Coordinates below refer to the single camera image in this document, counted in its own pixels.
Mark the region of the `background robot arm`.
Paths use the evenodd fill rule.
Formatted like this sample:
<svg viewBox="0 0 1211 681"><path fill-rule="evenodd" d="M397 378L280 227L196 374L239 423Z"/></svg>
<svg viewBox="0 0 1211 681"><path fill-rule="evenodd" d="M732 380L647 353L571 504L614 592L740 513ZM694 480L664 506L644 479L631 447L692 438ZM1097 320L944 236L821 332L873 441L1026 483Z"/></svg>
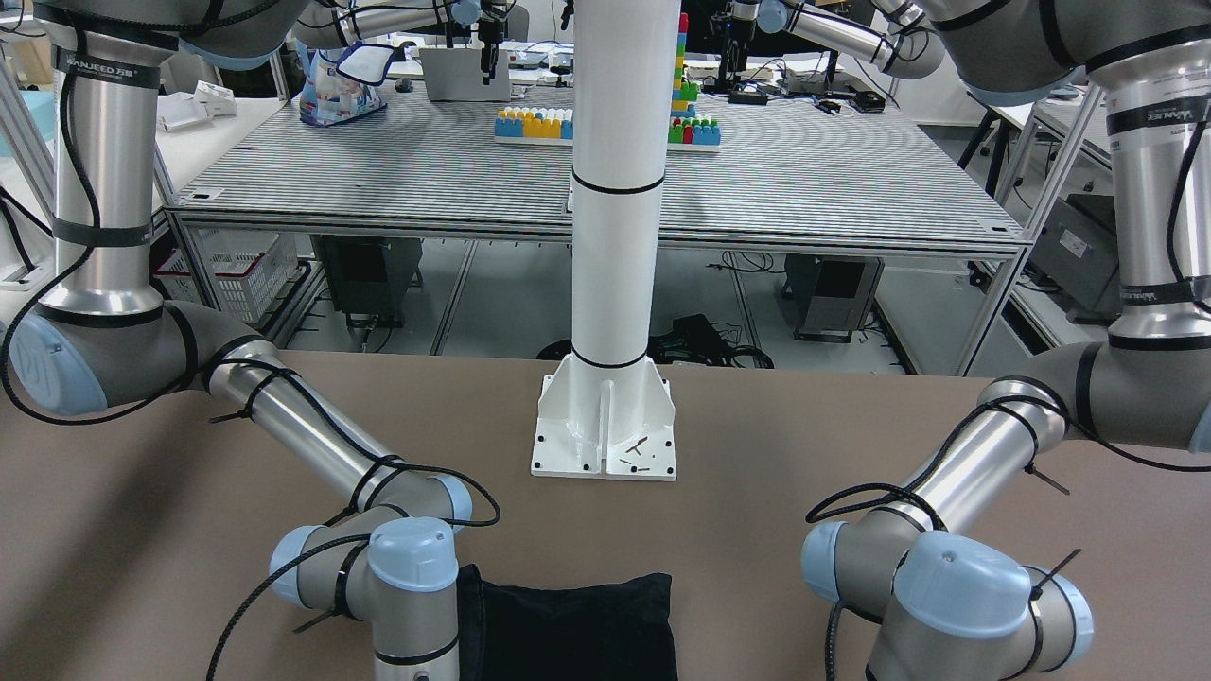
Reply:
<svg viewBox="0 0 1211 681"><path fill-rule="evenodd" d="M913 1L874 1L886 19L886 33L860 25L807 1L729 1L724 16L731 22L734 42L748 42L754 27L764 33L790 33L827 50L877 65L900 80L929 78L942 64L942 39Z"/></svg>

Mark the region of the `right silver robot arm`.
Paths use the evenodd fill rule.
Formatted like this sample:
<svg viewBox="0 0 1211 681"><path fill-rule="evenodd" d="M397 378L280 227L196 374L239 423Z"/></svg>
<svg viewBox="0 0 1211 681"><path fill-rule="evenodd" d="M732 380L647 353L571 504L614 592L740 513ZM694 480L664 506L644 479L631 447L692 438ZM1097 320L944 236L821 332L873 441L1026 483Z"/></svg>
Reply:
<svg viewBox="0 0 1211 681"><path fill-rule="evenodd" d="M406 463L312 393L246 324L153 288L155 118L180 47L259 64L310 1L36 1L58 87L56 274L6 324L16 371L52 424L94 424L180 391L230 397L349 496L331 523L282 539L256 586L365 620L379 680L460 676L455 530L472 500L454 471Z"/></svg>

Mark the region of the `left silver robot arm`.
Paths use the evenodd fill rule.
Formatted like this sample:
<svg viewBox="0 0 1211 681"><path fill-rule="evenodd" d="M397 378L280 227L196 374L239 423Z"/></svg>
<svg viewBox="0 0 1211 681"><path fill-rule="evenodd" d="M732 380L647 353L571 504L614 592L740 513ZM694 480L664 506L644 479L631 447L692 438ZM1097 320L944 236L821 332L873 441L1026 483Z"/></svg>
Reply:
<svg viewBox="0 0 1211 681"><path fill-rule="evenodd" d="M1033 357L985 389L908 481L838 520L807 515L800 573L879 625L869 680L1008 680L1085 656L1094 613L1058 570L1016 562L966 527L1044 452L1081 435L1209 451L1209 39L1206 1L907 1L922 30L988 103L1048 95L1084 69L1104 91L1123 310L1103 343Z"/></svg>

